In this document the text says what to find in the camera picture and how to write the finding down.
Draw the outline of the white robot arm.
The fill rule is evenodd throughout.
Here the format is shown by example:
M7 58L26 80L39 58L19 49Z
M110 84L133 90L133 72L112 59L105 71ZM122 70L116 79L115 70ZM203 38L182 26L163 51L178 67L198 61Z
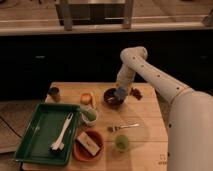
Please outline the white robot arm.
M213 171L213 96L149 64L145 47L125 48L117 86L128 90L138 73L169 104L167 171Z

